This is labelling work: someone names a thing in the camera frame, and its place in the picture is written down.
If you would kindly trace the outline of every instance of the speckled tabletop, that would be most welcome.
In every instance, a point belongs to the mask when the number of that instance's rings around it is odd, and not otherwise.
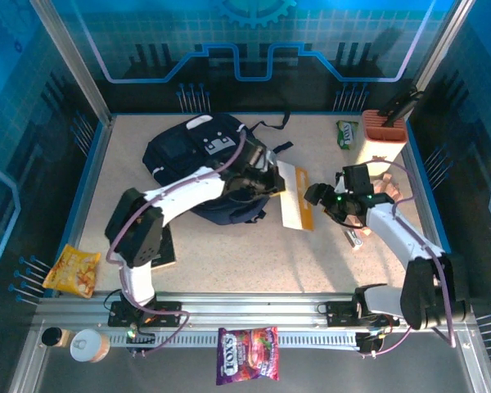
[[[280,124],[281,115],[237,115],[246,125],[265,120]],[[190,115],[119,115],[110,138],[79,248],[100,251],[97,291],[119,287],[117,269],[105,262],[109,243],[106,224],[121,194],[158,188],[142,163],[147,143]],[[258,127],[255,135],[269,147],[291,140],[295,145],[279,160],[301,166],[310,183],[335,183],[335,172],[351,157],[336,144],[336,121],[357,116],[292,115],[284,130]],[[391,168],[405,197],[411,195],[407,176]],[[421,228],[414,203],[400,210]],[[153,270],[157,291],[188,292],[352,292],[355,287],[386,282],[401,287],[404,270],[387,245],[375,234],[363,237],[353,251],[343,228],[314,210],[312,233],[282,227],[280,198],[266,206],[258,224],[218,226],[191,212],[171,223],[176,264]]]

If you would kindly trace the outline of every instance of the paper cup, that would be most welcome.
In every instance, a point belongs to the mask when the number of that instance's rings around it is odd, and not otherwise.
[[[109,337],[96,330],[85,329],[74,336],[70,352],[78,362],[96,363],[104,359],[109,352]]]

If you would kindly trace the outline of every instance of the yellow chip bag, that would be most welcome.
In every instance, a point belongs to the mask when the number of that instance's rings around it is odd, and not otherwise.
[[[99,260],[99,252],[83,252],[66,244],[60,258],[43,281],[43,287],[89,299],[95,289]]]

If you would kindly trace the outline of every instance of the snack bag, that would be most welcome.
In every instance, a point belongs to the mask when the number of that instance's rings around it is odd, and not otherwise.
[[[95,289],[96,267],[99,260],[99,252],[83,252],[66,244],[42,286],[89,299]]]
[[[336,141],[340,149],[349,150],[349,145],[354,143],[354,135],[358,128],[358,123],[356,121],[343,121],[339,120],[336,122],[336,127],[338,128],[338,137]]]
[[[278,330],[218,330],[216,384],[269,377],[278,381]]]

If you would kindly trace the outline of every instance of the navy backpack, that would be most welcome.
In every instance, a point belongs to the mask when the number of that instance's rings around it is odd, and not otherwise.
[[[289,116],[289,112],[285,113],[282,124],[278,126],[260,121],[248,129],[231,115],[199,115],[156,136],[148,143],[142,162],[160,186],[167,186],[206,165],[208,159],[225,162],[240,141],[240,132],[237,131],[245,130],[248,138],[255,138],[253,131],[260,124],[283,129]],[[291,146],[293,144],[287,142],[273,151],[278,153]],[[268,201],[269,196],[251,199],[248,192],[238,190],[195,206],[191,211],[218,225],[250,224],[264,218],[263,208]]]

